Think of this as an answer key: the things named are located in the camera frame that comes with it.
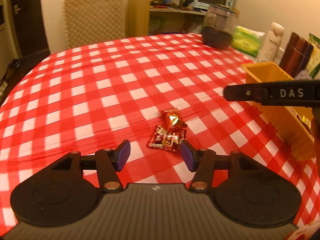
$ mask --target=quilted chair cover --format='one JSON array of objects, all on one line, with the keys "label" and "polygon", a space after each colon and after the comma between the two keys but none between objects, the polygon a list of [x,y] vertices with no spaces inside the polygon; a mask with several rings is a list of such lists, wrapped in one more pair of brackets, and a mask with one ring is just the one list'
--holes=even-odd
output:
[{"label": "quilted chair cover", "polygon": [[63,0],[67,49],[125,37],[125,0]]}]

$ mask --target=shiny foil wrapper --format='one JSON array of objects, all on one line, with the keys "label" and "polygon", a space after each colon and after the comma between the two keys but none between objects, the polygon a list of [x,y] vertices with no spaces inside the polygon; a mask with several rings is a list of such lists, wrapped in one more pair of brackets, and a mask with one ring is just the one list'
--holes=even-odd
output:
[{"label": "shiny foil wrapper", "polygon": [[167,132],[173,132],[187,127],[187,124],[181,120],[177,108],[173,107],[168,110],[161,111],[161,114],[164,117],[164,128],[167,130]]},{"label": "shiny foil wrapper", "polygon": [[158,125],[147,146],[179,153],[181,143],[186,139],[186,133],[185,130],[167,132],[161,125]]}]

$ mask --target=door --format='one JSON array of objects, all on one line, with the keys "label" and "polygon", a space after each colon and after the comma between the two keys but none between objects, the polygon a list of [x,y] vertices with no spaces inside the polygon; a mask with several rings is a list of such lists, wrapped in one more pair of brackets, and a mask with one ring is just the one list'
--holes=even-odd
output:
[{"label": "door", "polygon": [[40,0],[11,0],[14,25],[23,57],[48,49]]}]

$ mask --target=yellow plastic basket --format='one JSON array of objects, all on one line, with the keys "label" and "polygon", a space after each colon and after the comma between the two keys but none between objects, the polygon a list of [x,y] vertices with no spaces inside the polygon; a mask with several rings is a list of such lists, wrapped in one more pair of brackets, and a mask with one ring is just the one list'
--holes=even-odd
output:
[{"label": "yellow plastic basket", "polygon": [[[243,64],[242,68],[247,73],[247,84],[293,80],[288,73],[273,62]],[[313,119],[311,108],[262,106],[260,103],[255,102],[254,105],[257,106],[278,130],[279,134],[288,142],[291,146],[291,153],[297,160],[304,161],[316,157],[313,137],[290,109],[293,108],[300,116],[305,116],[311,121]]]}]

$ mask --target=black circular disc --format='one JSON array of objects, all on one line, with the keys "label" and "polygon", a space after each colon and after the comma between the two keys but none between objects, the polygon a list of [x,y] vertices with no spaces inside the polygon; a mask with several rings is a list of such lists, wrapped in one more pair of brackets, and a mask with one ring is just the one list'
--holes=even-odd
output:
[{"label": "black circular disc", "polygon": [[10,204],[19,221],[54,227],[85,217],[97,200],[97,189],[90,182],[54,171],[22,182],[13,190]]},{"label": "black circular disc", "polygon": [[215,188],[213,198],[224,215],[251,227],[292,222],[301,205],[297,188],[281,177],[231,177]]}]

